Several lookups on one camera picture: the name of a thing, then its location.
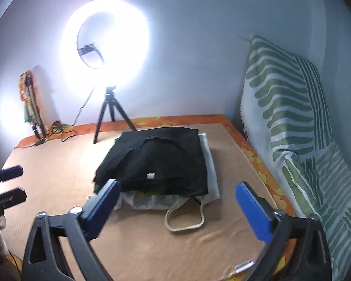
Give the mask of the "black pants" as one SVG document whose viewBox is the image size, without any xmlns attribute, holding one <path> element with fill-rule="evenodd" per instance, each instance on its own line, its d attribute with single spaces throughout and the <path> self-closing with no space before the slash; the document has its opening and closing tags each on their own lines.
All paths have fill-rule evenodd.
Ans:
<svg viewBox="0 0 351 281">
<path fill-rule="evenodd" d="M 123 192 L 196 197 L 208 193 L 199 130 L 163 127 L 127 131 L 95 171 L 94 183 L 117 180 Z"/>
</svg>

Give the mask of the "colourful scarf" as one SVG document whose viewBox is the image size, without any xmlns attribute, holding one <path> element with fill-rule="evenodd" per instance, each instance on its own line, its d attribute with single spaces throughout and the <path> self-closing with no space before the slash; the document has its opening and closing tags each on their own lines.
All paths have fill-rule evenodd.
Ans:
<svg viewBox="0 0 351 281">
<path fill-rule="evenodd" d="M 46 137 L 46 129 L 42 120 L 41 105 L 38 101 L 38 89 L 35 76 L 27 70 L 19 78 L 19 95 L 24 105 L 24 120 L 31 125 L 34 135 L 40 140 Z"/>
</svg>

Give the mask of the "dark green folded garment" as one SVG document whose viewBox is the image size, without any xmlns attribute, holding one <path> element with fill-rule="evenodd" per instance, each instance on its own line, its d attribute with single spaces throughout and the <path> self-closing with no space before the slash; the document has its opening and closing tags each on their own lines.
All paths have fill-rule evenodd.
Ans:
<svg viewBox="0 0 351 281">
<path fill-rule="evenodd" d="M 100 183 L 94 183 L 94 193 L 98 194 L 100 192 L 100 190 L 102 189 L 102 184 Z"/>
</svg>

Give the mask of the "white tote bag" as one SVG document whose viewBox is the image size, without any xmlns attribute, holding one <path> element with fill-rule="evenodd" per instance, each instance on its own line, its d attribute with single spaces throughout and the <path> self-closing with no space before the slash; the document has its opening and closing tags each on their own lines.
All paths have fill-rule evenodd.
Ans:
<svg viewBox="0 0 351 281">
<path fill-rule="evenodd" d="M 113 207 L 114 211 L 119 210 L 124 203 L 135 210 L 157 210 L 167 211 L 164 217 L 164 224 L 168 231 L 172 233 L 186 232 L 201 228 L 205 223 L 204 206 L 221 198 L 218 187 L 218 180 L 214 161 L 209 148 L 207 134 L 199 133 L 200 146 L 207 168 L 207 188 L 208 193 L 196 197 L 182 197 L 180 195 L 151 195 L 140 192 L 122 192 Z M 200 210 L 200 222 L 183 228 L 173 228 L 170 226 L 171 215 L 180 209 L 187 201 L 192 200 Z"/>
</svg>

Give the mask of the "green striped white pillow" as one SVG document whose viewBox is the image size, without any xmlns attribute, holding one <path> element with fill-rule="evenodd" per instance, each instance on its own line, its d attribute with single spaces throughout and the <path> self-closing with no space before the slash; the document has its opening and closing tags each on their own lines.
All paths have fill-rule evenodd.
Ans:
<svg viewBox="0 0 351 281">
<path fill-rule="evenodd" d="M 316 66 L 253 37 L 240 112 L 249 142 L 296 215 L 320 217 L 332 278 L 344 279 L 351 267 L 351 169 L 333 136 Z"/>
</svg>

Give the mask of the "black mini tripod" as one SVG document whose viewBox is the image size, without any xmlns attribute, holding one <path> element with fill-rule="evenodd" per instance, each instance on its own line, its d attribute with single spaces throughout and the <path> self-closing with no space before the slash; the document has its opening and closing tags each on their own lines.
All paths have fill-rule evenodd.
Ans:
<svg viewBox="0 0 351 281">
<path fill-rule="evenodd" d="M 115 86 L 106 88 L 105 99 L 104 99 L 104 102 L 102 103 L 101 110 L 100 110 L 99 117 L 98 117 L 98 121 L 97 121 L 97 125 L 95 128 L 93 144 L 97 143 L 97 139 L 98 139 L 99 133 L 101 131 L 101 127 L 102 127 L 102 120 L 103 120 L 106 109 L 109 110 L 110 118 L 111 118 L 112 122 L 116 121 L 115 110 L 117 110 L 119 112 L 119 114 L 123 117 L 123 119 L 126 122 L 126 124 L 128 125 L 128 127 L 132 131 L 137 131 L 134 123 L 129 119 L 128 115 L 126 114 L 126 112 L 122 108 L 121 104 L 119 103 L 119 101 L 115 97 L 115 93 L 114 93 L 115 89 L 116 89 Z"/>
</svg>

